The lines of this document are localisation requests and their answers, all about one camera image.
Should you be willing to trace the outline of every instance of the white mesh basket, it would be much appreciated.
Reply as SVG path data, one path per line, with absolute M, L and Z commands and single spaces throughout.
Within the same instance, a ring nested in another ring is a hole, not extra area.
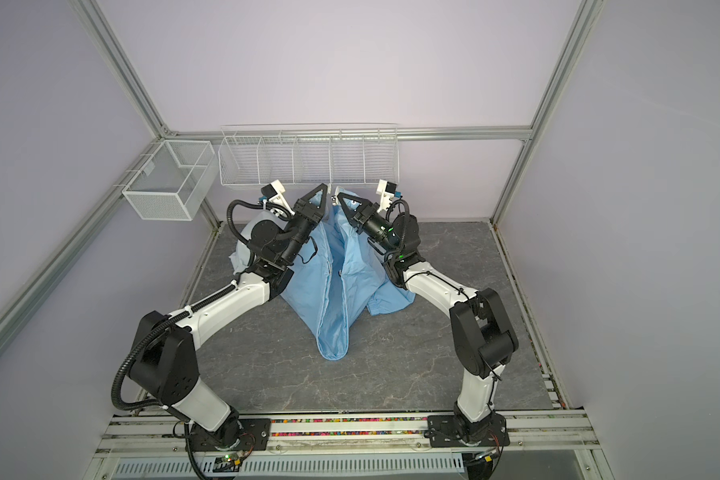
M 123 195 L 144 220 L 192 220 L 216 178 L 209 141 L 163 140 Z
M 349 130 L 240 130 L 224 127 L 219 146 L 222 185 L 319 183 L 376 185 L 398 181 L 394 128 Z

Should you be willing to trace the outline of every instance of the robotic arm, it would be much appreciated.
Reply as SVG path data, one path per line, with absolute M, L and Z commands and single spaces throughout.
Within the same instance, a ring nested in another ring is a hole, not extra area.
M 451 319 L 454 346 L 464 366 L 461 394 L 454 406 L 454 416 L 429 416 L 432 446 L 505 446 L 506 422 L 493 407 L 496 381 L 518 339 L 511 327 L 499 295 L 491 290 L 478 291 L 439 273 L 425 261 L 417 248 L 421 243 L 416 217 L 408 204 L 395 192 L 396 185 L 380 182 L 380 204 L 339 193 L 336 202 L 357 232 L 368 234 L 368 242 L 382 256 L 384 269 L 397 286 L 421 295 Z M 160 406 L 175 417 L 195 423 L 195 439 L 190 447 L 190 428 L 185 426 L 190 463 L 195 474 L 204 478 L 196 467 L 192 450 L 253 450 L 266 446 L 266 440 L 254 438 L 240 423 L 240 414 L 221 400 L 200 378 L 195 351 L 211 336 L 247 312 L 284 291 L 293 271 L 290 266 L 310 233 L 326 212 L 328 187 L 322 184 L 300 198 L 293 208 L 276 181 L 262 188 L 264 197 L 258 204 L 241 200 L 231 202 L 227 222 L 238 240 L 248 246 L 251 259 L 246 268 L 225 288 L 205 299 L 163 315 L 151 312 L 141 319 L 128 356 L 117 371 L 111 398 L 116 408 L 133 410 Z M 264 220 L 254 226 L 250 240 L 234 227 L 232 213 L 236 206 L 268 209 L 288 221 L 281 229 Z M 390 221 L 398 206 L 403 212 Z M 385 216 L 380 212 L 386 210 Z M 478 319 L 486 323 L 480 327 Z M 120 390 L 125 376 L 141 385 L 151 399 L 125 402 Z M 264 419 L 261 428 L 269 428 Z

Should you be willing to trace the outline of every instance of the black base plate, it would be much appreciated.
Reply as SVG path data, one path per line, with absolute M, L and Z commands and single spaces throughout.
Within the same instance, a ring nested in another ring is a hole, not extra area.
M 459 439 L 457 433 L 456 416 L 454 415 L 430 415 L 427 417 L 427 427 L 429 431 L 425 436 L 429 438 L 429 444 L 433 448 L 438 447 L 459 447 L 459 446 L 480 446 L 490 447 L 496 446 L 496 440 L 491 435 L 493 433 L 499 440 L 499 446 L 509 445 L 509 434 L 507 433 L 507 420 L 501 415 L 494 413 L 482 422 L 488 423 L 488 431 L 477 445 L 467 445 Z
M 272 426 L 270 418 L 242 418 L 240 420 L 244 433 L 253 435 L 240 435 L 240 443 L 234 447 L 236 451 L 247 452 L 253 443 L 254 450 L 266 450 L 269 441 L 269 427 Z M 193 452 L 218 452 L 219 450 L 208 442 L 208 432 L 200 427 L 195 427 L 190 433 L 190 445 Z

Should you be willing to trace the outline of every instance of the wire rack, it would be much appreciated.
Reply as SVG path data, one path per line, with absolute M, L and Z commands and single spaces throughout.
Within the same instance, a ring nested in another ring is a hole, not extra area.
M 390 124 L 374 126 L 310 125 L 312 129 L 305 130 L 271 125 L 222 127 L 221 183 L 258 187 L 274 180 L 294 185 L 376 185 L 382 179 L 397 182 L 396 128 Z
M 144 220 L 192 220 L 216 178 L 209 141 L 163 140 L 123 188 Z

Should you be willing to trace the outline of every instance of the blue garment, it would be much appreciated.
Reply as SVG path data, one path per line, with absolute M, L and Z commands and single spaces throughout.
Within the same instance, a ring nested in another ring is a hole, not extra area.
M 256 221 L 271 219 L 265 216 L 268 213 L 255 218 L 242 235 L 250 238 Z M 389 281 L 368 236 L 355 232 L 340 206 L 326 207 L 326 216 L 312 231 L 312 238 L 317 254 L 307 264 L 296 258 L 293 277 L 281 296 L 312 331 L 320 354 L 339 360 L 347 353 L 349 327 L 366 306 L 371 315 L 396 312 L 410 305 L 415 294 Z M 241 246 L 239 242 L 238 251 L 230 257 L 236 271 L 242 271 L 248 261 L 248 251 L 242 252 Z M 308 242 L 300 254 L 306 260 L 313 252 Z

